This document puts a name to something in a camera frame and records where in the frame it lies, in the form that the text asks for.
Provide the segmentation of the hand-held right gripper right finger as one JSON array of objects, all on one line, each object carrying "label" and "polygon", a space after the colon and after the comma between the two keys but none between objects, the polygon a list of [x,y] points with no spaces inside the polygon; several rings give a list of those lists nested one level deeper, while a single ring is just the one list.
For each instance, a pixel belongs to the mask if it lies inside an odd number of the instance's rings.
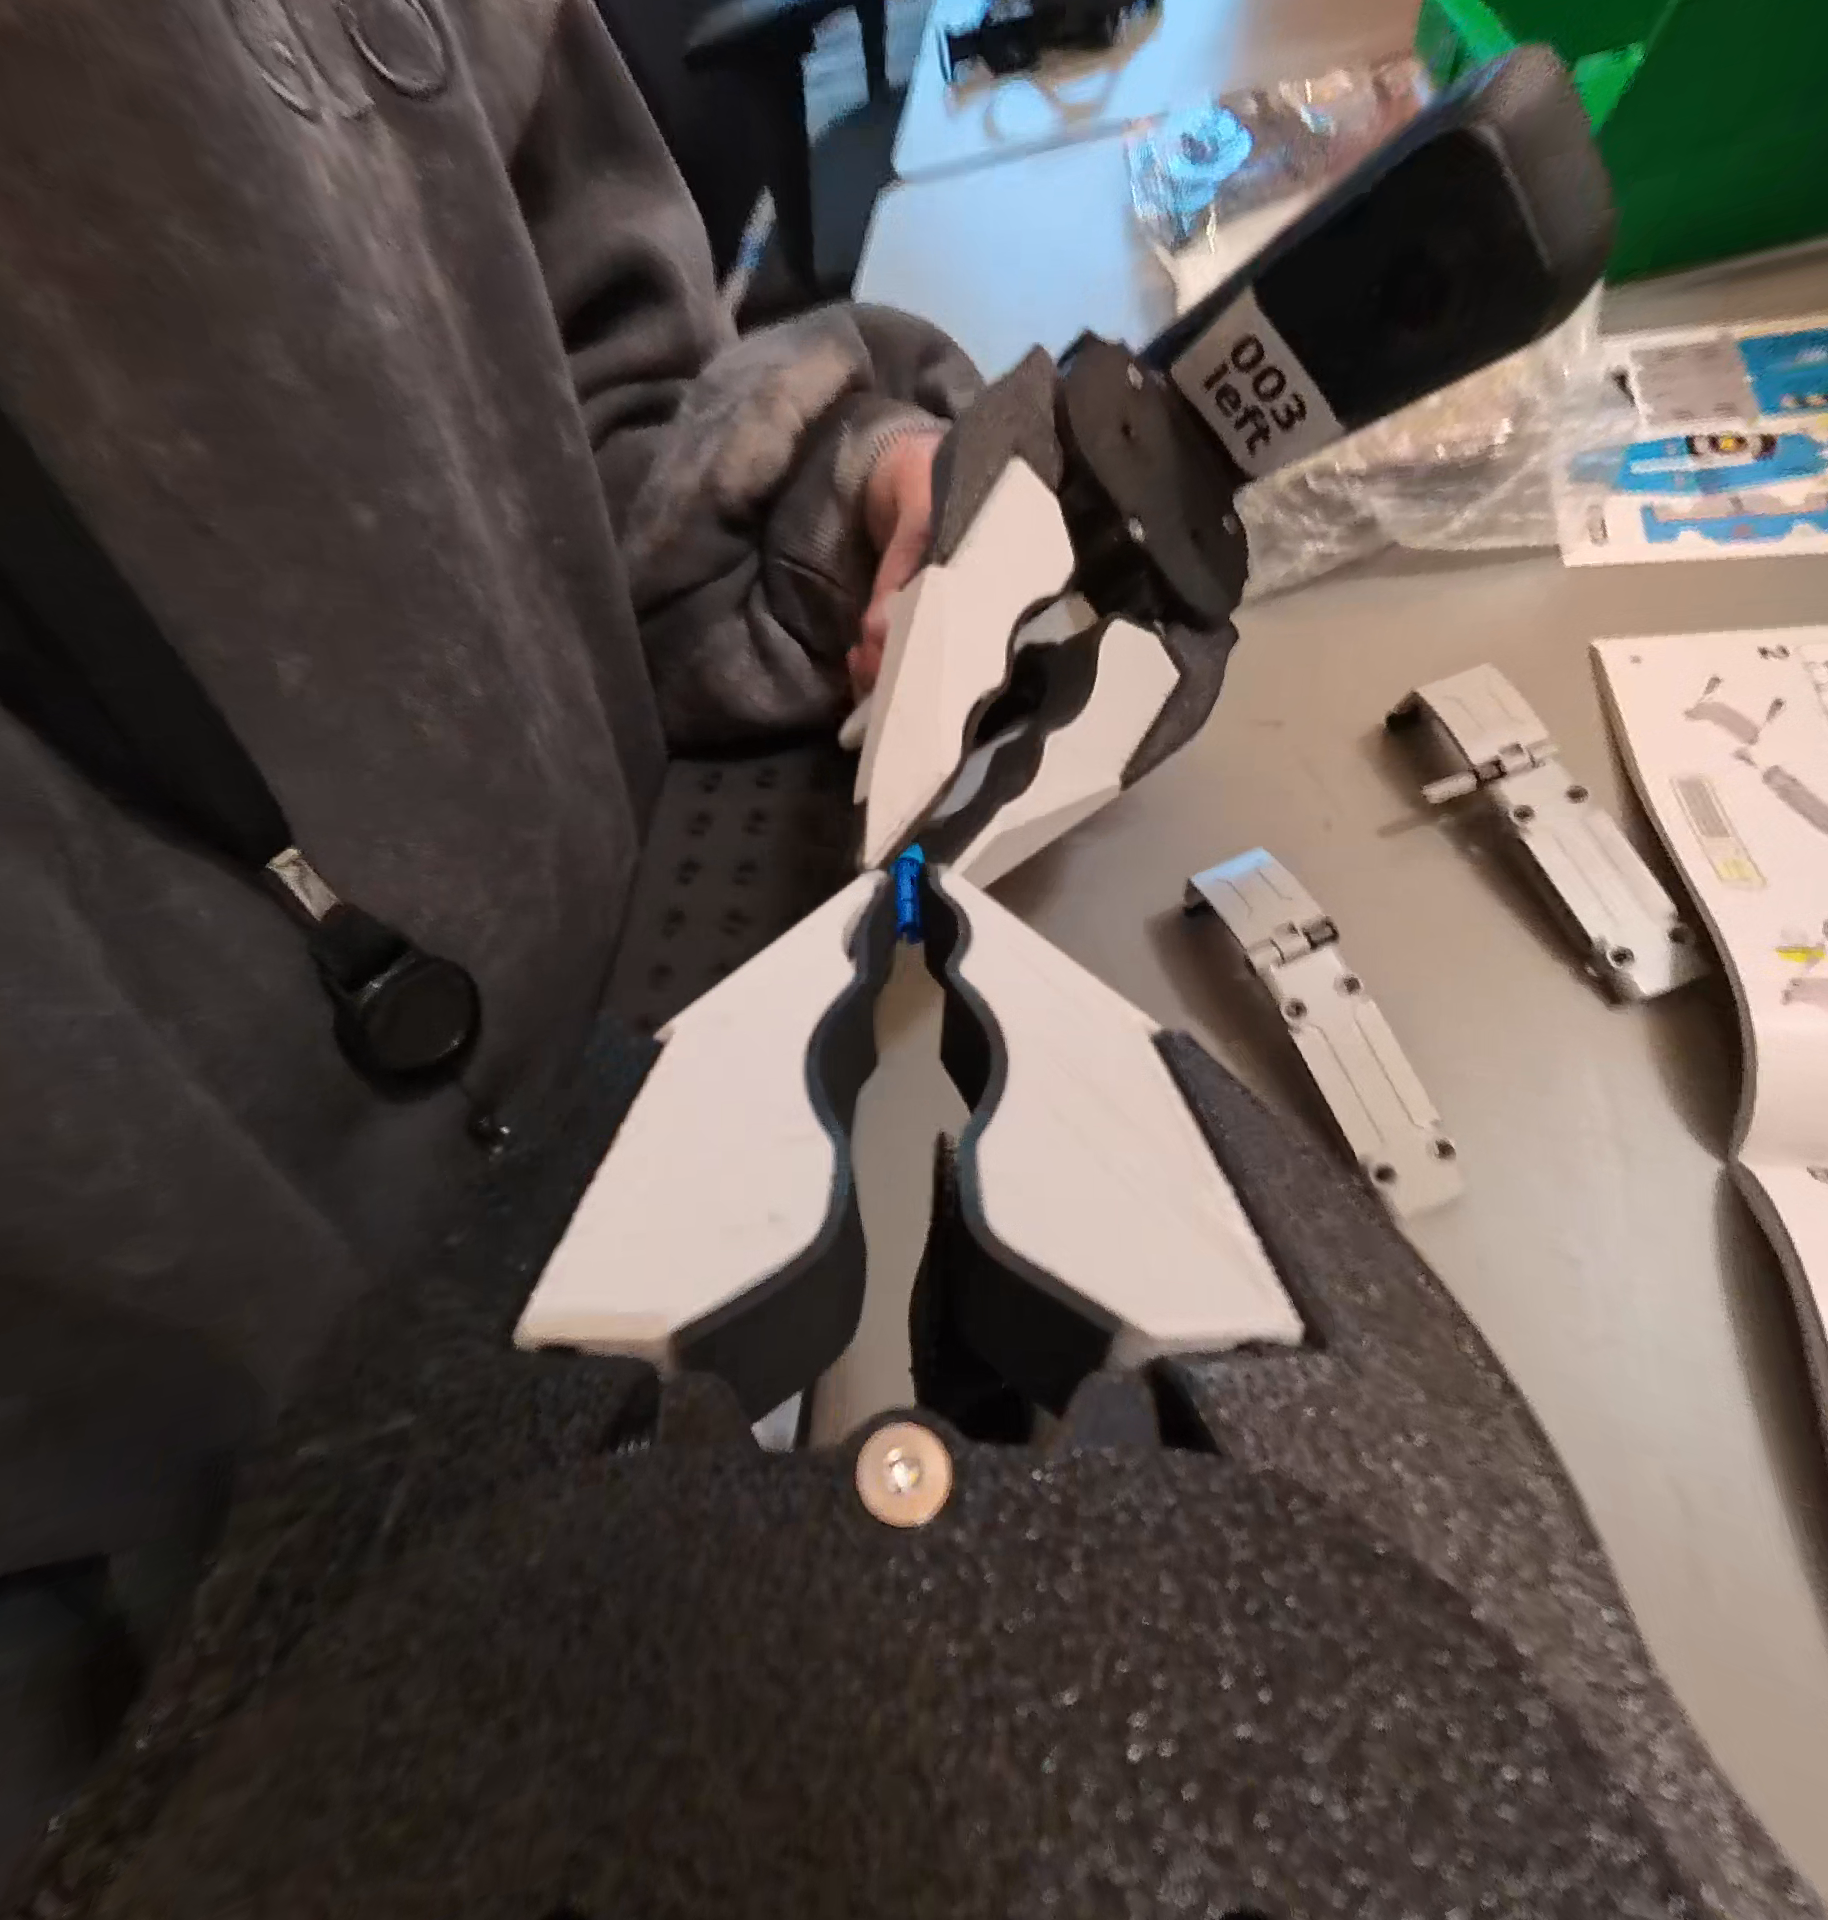
[{"label": "hand-held right gripper right finger", "polygon": [[924,1394],[1061,1413],[1104,1373],[1300,1351],[1182,1035],[969,878],[927,867],[921,892],[966,1111],[937,1148],[912,1303]]}]

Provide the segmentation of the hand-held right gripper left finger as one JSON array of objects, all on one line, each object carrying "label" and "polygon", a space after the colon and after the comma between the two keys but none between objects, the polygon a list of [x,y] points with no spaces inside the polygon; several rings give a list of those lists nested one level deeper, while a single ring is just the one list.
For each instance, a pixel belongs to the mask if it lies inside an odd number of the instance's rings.
[{"label": "hand-held right gripper left finger", "polygon": [[667,1020],[513,1339],[723,1382],[757,1423],[851,1343],[867,1284],[858,1091],[894,963],[862,874]]}]

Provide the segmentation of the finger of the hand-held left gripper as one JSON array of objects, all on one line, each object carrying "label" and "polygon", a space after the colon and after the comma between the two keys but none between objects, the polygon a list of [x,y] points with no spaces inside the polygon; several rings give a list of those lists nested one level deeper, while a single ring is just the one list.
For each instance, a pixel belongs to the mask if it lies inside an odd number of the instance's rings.
[{"label": "finger of the hand-held left gripper", "polygon": [[894,599],[856,774],[860,869],[884,869],[920,839],[1007,683],[1017,632],[1072,574],[1056,492],[1009,459],[950,556],[927,564]]},{"label": "finger of the hand-held left gripper", "polygon": [[980,886],[1119,799],[1183,677],[1166,639],[1121,615],[1026,640],[1017,663],[1022,706],[934,808],[937,863]]}]

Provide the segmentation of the grey toy panel assembly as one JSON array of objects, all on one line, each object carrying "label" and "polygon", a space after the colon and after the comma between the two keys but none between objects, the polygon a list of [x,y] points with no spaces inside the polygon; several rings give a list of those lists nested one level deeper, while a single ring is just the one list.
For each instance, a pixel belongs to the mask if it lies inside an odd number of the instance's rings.
[{"label": "grey toy panel assembly", "polygon": [[1652,1003],[1708,975],[1696,928],[1496,667],[1406,692],[1384,729],[1420,751],[1429,808],[1469,812],[1500,835],[1609,999]]},{"label": "grey toy panel assembly", "polygon": [[1191,874],[1183,911],[1209,915],[1239,947],[1383,1206],[1412,1218],[1457,1202],[1457,1143],[1342,947],[1333,913],[1263,848]]}]

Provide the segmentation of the person's left forearm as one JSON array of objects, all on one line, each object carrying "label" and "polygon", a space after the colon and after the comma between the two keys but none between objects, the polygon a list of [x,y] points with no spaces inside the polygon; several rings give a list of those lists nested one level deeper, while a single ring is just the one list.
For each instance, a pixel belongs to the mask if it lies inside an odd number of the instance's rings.
[{"label": "person's left forearm", "polygon": [[826,304],[736,340],[688,388],[629,503],[621,556],[674,753],[829,732],[875,555],[880,452],[985,392],[941,327]]}]

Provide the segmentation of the grey desk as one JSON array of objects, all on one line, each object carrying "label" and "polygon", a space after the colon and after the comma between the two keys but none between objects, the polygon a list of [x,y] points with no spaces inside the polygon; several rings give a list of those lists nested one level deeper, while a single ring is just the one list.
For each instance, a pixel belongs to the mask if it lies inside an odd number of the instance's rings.
[{"label": "grey desk", "polygon": [[1412,1225],[1587,1500],[1708,1749],[1828,1906],[1828,1478],[1780,1263],[1724,1180],[1738,1020],[1720,981],[1609,1005],[1507,846],[1422,803],[1384,730],[1503,668],[1567,765],[1644,827],[1600,637],[1828,624],[1828,556],[1570,570],[1384,550],[1243,613],[1206,730],[997,886],[1281,1110],[1323,1114],[1186,878],[1264,846],[1335,917],[1466,1162]]}]

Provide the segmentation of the person's left hand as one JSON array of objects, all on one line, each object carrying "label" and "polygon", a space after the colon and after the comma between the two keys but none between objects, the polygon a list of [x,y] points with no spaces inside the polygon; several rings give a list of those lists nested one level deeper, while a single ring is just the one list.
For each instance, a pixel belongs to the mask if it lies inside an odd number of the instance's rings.
[{"label": "person's left hand", "polygon": [[846,655],[858,701],[880,682],[894,599],[929,556],[932,468],[943,437],[939,426],[896,437],[875,459],[862,490],[862,529],[875,555],[875,574]]}]

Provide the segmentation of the clear plastic bag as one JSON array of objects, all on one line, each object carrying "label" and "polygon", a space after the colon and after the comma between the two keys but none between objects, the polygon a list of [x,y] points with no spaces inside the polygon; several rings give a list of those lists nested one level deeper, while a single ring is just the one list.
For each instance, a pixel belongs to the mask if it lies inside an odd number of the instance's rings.
[{"label": "clear plastic bag", "polygon": [[1345,177],[1431,94],[1428,69],[1397,53],[1168,112],[1123,152],[1138,235],[1168,256],[1209,247],[1219,227]]},{"label": "clear plastic bag", "polygon": [[1602,302],[1594,287],[1544,340],[1247,489],[1243,602],[1390,550],[1554,547],[1560,460],[1624,409]]}]

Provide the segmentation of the black perforated chair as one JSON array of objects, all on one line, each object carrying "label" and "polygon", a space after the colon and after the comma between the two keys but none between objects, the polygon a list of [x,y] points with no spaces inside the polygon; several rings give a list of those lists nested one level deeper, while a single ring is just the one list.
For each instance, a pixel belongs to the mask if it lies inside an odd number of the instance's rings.
[{"label": "black perforated chair", "polygon": [[670,763],[601,1012],[652,1035],[856,876],[856,757],[834,742]]}]

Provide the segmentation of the black electronic device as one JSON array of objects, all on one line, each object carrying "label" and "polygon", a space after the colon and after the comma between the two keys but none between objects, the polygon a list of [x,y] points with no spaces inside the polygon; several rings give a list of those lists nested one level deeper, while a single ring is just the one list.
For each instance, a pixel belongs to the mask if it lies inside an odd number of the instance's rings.
[{"label": "black electronic device", "polygon": [[939,32],[937,57],[948,83],[1022,75],[1054,56],[1113,51],[1157,12],[1160,1],[986,1],[972,22]]}]

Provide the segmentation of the blue sticker sheet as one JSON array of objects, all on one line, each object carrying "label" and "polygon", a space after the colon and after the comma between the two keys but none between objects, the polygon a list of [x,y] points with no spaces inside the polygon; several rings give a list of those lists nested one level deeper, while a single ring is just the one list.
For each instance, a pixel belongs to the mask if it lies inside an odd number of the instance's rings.
[{"label": "blue sticker sheet", "polygon": [[1570,568],[1828,555],[1828,312],[1640,330],[1551,456]]}]

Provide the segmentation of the white instruction booklet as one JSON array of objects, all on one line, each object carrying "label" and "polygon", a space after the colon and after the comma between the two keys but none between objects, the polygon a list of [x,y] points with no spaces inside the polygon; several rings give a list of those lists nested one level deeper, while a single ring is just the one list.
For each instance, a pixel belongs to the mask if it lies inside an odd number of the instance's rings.
[{"label": "white instruction booklet", "polygon": [[1828,624],[1607,637],[1592,657],[1738,1008],[1728,1163],[1783,1262],[1828,1453]]}]

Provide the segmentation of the green storage bin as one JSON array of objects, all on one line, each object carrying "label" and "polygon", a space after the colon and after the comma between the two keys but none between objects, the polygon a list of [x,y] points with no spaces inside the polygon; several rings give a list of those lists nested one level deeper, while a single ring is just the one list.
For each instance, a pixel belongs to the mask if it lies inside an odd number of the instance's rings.
[{"label": "green storage bin", "polygon": [[1828,1],[1423,1],[1412,33],[1435,83],[1530,42],[1615,179],[1607,284],[1828,238]]}]

